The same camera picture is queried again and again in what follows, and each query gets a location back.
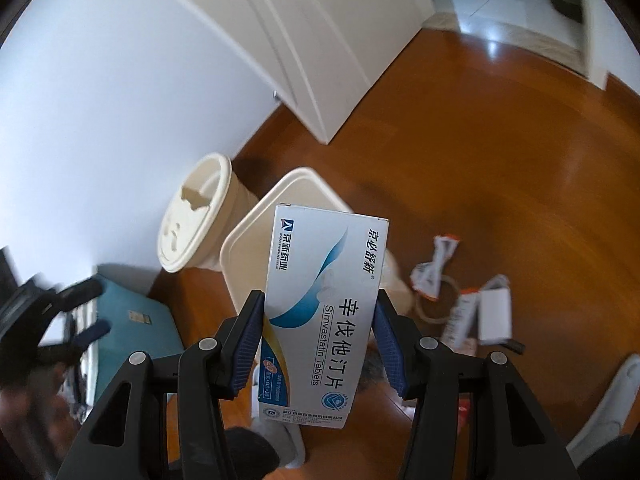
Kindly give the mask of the beige round lidded bin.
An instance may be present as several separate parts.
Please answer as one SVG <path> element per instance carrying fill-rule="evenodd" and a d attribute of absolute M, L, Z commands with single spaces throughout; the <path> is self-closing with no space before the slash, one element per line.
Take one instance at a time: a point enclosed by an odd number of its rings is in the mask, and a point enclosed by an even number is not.
<path fill-rule="evenodd" d="M 203 157 L 160 222 L 157 257 L 163 269 L 169 273 L 187 268 L 219 272 L 224 240 L 257 202 L 234 173 L 228 156 L 212 153 Z"/>

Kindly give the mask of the grey right slipper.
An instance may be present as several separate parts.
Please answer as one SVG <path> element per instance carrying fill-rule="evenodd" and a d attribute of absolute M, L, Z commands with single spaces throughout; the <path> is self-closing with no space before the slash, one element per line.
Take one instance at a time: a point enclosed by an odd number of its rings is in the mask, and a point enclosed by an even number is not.
<path fill-rule="evenodd" d="M 585 426 L 566 446 L 576 468 L 598 453 L 612 453 L 630 441 L 631 435 L 623 434 L 623 428 L 638 393 L 639 356 L 634 353 L 623 362 Z"/>

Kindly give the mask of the grey slipper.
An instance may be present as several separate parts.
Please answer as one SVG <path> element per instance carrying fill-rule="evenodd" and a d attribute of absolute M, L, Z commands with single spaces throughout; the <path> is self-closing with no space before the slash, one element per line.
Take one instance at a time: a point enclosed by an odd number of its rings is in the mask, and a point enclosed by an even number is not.
<path fill-rule="evenodd" d="M 576 468 L 598 453 L 612 453 L 630 441 L 631 435 L 623 434 L 623 428 L 638 393 L 639 356 L 634 353 L 623 362 L 585 426 L 566 446 Z"/>
<path fill-rule="evenodd" d="M 279 457 L 280 468 L 297 469 L 306 462 L 306 448 L 298 425 L 256 417 L 250 430 L 271 445 Z"/>

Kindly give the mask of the grey left slipper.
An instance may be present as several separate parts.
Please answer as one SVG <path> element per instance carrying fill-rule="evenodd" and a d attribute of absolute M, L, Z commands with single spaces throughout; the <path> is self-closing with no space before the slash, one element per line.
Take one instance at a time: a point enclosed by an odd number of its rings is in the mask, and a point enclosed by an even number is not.
<path fill-rule="evenodd" d="M 256 417 L 250 430 L 271 445 L 279 457 L 280 468 L 297 469 L 306 462 L 306 448 L 298 425 Z"/>

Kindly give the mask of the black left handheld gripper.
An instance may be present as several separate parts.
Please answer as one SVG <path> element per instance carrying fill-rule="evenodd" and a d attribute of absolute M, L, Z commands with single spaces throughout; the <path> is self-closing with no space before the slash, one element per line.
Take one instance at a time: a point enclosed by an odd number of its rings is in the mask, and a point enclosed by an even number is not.
<path fill-rule="evenodd" d="M 111 324 L 96 321 L 84 330 L 75 322 L 64 327 L 73 331 L 60 342 L 43 344 L 42 338 L 58 316 L 73 312 L 103 294 L 97 278 L 87 278 L 66 289 L 47 288 L 35 278 L 20 284 L 14 273 L 9 249 L 1 249 L 1 394 L 15 403 L 29 403 L 34 396 L 27 385 L 36 373 L 47 373 L 61 365 L 72 372 L 72 391 L 80 393 L 80 361 L 91 344 L 111 330 Z"/>

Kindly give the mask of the white door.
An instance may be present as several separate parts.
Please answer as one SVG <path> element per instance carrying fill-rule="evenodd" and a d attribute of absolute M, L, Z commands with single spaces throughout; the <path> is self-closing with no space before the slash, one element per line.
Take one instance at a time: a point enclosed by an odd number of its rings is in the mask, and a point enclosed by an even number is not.
<path fill-rule="evenodd" d="M 176 0 L 322 144 L 434 12 L 433 0 Z"/>

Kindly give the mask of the clear tape roll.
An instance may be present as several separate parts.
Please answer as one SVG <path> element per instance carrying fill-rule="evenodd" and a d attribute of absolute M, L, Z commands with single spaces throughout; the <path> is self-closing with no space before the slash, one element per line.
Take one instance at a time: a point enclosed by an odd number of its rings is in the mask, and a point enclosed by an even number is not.
<path fill-rule="evenodd" d="M 414 293 L 414 313 L 418 319 L 430 325 L 445 325 L 452 308 L 457 304 L 460 287 L 450 276 L 443 275 L 437 298 L 428 298 L 422 292 Z"/>

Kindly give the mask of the white blue medicine box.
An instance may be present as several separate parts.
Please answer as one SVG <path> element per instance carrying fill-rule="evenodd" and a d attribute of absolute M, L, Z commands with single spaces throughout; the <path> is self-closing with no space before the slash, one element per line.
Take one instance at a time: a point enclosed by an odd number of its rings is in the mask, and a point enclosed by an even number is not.
<path fill-rule="evenodd" d="M 261 418 L 345 426 L 366 356 L 387 232 L 383 218 L 276 207 L 260 342 Z"/>

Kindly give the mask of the white orange snack wrapper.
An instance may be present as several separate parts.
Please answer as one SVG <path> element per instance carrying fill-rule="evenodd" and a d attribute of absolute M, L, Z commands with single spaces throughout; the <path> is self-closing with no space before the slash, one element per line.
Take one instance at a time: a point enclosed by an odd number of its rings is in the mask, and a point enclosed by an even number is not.
<path fill-rule="evenodd" d="M 435 301 L 439 298 L 442 270 L 456 252 L 460 238 L 454 235 L 436 235 L 430 261 L 417 264 L 410 273 L 412 289 L 420 296 Z"/>

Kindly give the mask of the beige square trash bin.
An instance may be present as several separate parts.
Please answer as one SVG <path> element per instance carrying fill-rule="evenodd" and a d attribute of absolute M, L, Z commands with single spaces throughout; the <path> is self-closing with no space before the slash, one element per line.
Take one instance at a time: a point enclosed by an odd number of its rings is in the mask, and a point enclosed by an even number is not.
<path fill-rule="evenodd" d="M 236 310 L 248 294 L 266 286 L 274 208 L 280 203 L 349 212 L 352 210 L 313 169 L 299 167 L 282 177 L 229 233 L 220 266 Z"/>

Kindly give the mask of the white crumpled paper box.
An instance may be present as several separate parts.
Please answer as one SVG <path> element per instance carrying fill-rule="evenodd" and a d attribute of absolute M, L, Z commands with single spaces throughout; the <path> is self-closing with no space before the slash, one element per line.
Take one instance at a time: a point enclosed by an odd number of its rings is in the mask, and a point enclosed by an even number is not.
<path fill-rule="evenodd" d="M 477 323 L 483 346 L 503 344 L 512 337 L 512 308 L 509 279 L 498 274 L 480 289 Z"/>

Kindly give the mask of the teal storage box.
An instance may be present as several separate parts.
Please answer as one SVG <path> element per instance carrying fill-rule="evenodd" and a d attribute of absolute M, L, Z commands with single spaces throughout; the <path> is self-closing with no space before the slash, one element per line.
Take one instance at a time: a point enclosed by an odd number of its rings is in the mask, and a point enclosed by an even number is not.
<path fill-rule="evenodd" d="M 168 307 L 100 274 L 96 278 L 103 287 L 103 294 L 96 298 L 96 314 L 99 320 L 111 323 L 111 330 L 96 342 L 98 374 L 94 400 L 104 393 L 131 353 L 143 351 L 152 359 L 159 359 L 184 349 Z"/>

